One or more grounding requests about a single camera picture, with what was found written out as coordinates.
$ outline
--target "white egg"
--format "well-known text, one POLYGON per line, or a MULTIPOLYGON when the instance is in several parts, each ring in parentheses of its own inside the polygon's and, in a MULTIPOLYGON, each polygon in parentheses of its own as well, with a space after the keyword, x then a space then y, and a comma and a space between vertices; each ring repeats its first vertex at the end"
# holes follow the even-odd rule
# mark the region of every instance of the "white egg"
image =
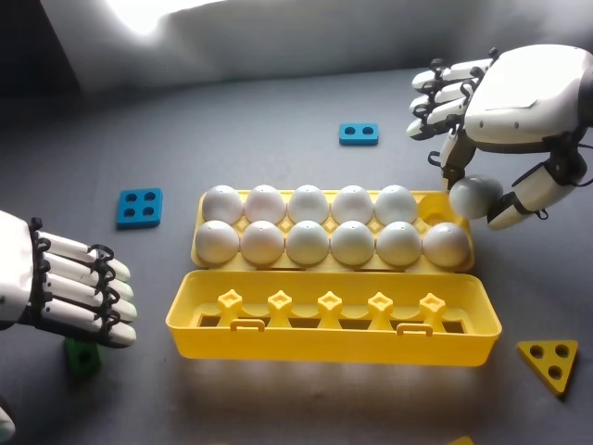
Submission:
POLYGON ((286 203, 278 190, 270 185, 258 185, 245 201, 245 216, 250 222, 279 223, 286 214, 286 203))
POLYGON ((496 179, 466 176, 451 187, 448 202, 462 217, 476 220, 486 216, 501 196, 502 185, 496 179))
POLYGON ((459 266, 470 254, 470 241, 457 224, 442 222, 424 236, 423 252, 437 266, 459 266))
POLYGON ((202 215, 206 221, 235 224, 243 216, 243 201, 234 188, 217 185, 210 188, 204 196, 202 215))
POLYGON ((366 224, 372 218, 372 200, 369 193, 357 185, 344 187, 335 196, 332 215, 340 224, 346 221, 366 224))
POLYGON ((377 197, 374 214, 382 225, 397 221, 413 223, 418 216, 418 206, 410 190, 401 185, 390 185, 377 197))
POLYGON ((241 253, 254 264, 269 264, 284 252, 284 237, 278 227, 268 221, 251 223, 241 236, 241 253))
POLYGON ((288 217, 293 223, 314 221, 323 223, 330 216, 330 205, 315 185, 301 185, 288 201, 288 217))
POLYGON ((344 264, 358 266, 371 259, 374 253, 374 238, 371 230, 358 221, 340 224, 332 234, 332 255, 344 264))
POLYGON ((286 255, 299 264, 316 264, 327 257, 330 238, 314 221, 301 221, 288 232, 286 255))
POLYGON ((197 256, 205 262, 220 264, 239 251, 239 236, 226 222, 204 222, 196 234, 197 256))
POLYGON ((377 238, 377 253, 394 266, 412 264, 422 254, 422 239, 408 222, 392 222, 377 238))

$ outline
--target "gray table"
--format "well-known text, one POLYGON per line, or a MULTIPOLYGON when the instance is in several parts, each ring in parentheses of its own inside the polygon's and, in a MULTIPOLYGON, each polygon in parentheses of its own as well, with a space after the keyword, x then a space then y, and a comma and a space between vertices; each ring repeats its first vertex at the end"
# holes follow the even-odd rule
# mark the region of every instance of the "gray table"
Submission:
MULTIPOLYGON (((0 394, 15 443, 476 444, 593 441, 593 217, 590 189, 505 232, 473 224, 476 266, 503 335, 480 368, 192 362, 165 316, 189 258, 197 202, 215 184, 437 189, 426 162, 442 138, 407 138, 412 71, 2 104, 0 208, 48 231, 113 247, 132 270, 137 343, 104 350, 91 381, 68 379, 63 340, 29 327, 0 335, 0 394), (374 121, 377 147, 341 147, 343 121, 374 121), (125 188, 159 186, 156 229, 118 232, 125 188), (576 338, 581 358, 557 400, 514 350, 576 338)), ((541 156, 478 153, 470 172, 508 187, 541 156)))

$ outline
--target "blue rectangular block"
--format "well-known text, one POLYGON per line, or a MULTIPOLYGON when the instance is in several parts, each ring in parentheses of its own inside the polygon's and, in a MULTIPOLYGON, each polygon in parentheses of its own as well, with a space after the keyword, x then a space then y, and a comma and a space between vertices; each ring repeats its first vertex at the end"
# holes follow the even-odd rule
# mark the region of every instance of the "blue rectangular block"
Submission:
POLYGON ((376 146, 379 143, 379 125, 376 123, 342 123, 342 146, 376 146))
POLYGON ((160 188, 123 190, 118 206, 118 229, 143 229, 160 224, 163 192, 160 188))

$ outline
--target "yellow egg carton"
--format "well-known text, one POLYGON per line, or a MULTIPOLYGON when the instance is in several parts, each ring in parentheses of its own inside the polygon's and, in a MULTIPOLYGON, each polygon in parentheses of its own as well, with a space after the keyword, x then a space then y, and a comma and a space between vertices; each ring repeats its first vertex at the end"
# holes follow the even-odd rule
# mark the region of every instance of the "yellow egg carton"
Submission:
POLYGON ((189 359, 448 366, 484 363, 501 332, 461 273, 194 271, 167 325, 189 359))
MULTIPOLYGON (((245 203, 247 199, 247 195, 249 195, 250 190, 238 190, 239 196, 245 203)), ((377 198, 379 197, 380 190, 368 190, 369 195, 371 196, 372 203, 374 204, 377 198)), ((294 190, 280 190, 284 202, 288 204, 290 197, 294 193, 294 190)), ((327 197, 330 206, 334 202, 335 196, 338 193, 338 190, 323 190, 323 193, 327 197)), ((336 260, 330 251, 330 253, 325 257, 324 260, 321 262, 313 265, 313 266, 304 266, 302 264, 298 264, 292 261, 286 252, 282 254, 282 256, 273 262, 272 264, 268 264, 265 267, 257 266, 255 264, 250 263, 241 252, 239 252, 232 260, 227 261, 224 264, 209 264, 207 262, 202 261, 199 258, 198 252, 196 252, 196 233, 197 229, 205 222, 204 217, 202 216, 202 202, 204 201, 204 196, 200 198, 200 203, 197 211, 197 218, 196 218, 196 229, 194 230, 194 242, 192 244, 192 260, 195 264, 201 267, 208 267, 208 268, 217 268, 217 269, 229 269, 229 270, 249 270, 249 269, 272 269, 272 270, 310 270, 310 271, 336 271, 336 270, 343 270, 343 271, 352 271, 352 270, 360 270, 360 271, 393 271, 393 272, 464 272, 469 270, 473 266, 473 243, 472 243, 472 235, 470 233, 470 225, 468 221, 462 218, 460 215, 455 213, 453 209, 450 207, 448 203, 448 194, 445 192, 431 192, 431 191, 413 191, 411 192, 416 199, 416 203, 418 204, 418 217, 416 221, 412 224, 421 237, 424 237, 426 232, 434 225, 438 223, 455 223, 457 224, 465 234, 468 236, 470 241, 470 254, 466 258, 466 260, 459 264, 456 267, 445 268, 441 266, 437 266, 431 263, 424 255, 422 255, 418 260, 416 260, 413 264, 410 264, 405 267, 397 267, 393 266, 381 259, 379 255, 376 253, 373 254, 370 260, 361 264, 360 266, 346 266, 345 264, 336 260)), ((284 234, 284 239, 288 236, 288 232, 295 224, 290 220, 288 215, 286 215, 276 226, 282 231, 284 234)), ((328 236, 331 238, 332 233, 338 227, 339 223, 332 217, 325 220, 322 224, 322 227, 327 231, 328 236)), ((241 219, 233 224, 233 229, 235 232, 241 237, 245 229, 249 226, 249 221, 244 216, 241 219)), ((385 227, 383 224, 377 220, 377 218, 372 216, 372 219, 367 223, 367 227, 371 229, 371 232, 375 238, 375 241, 383 228, 385 227)))

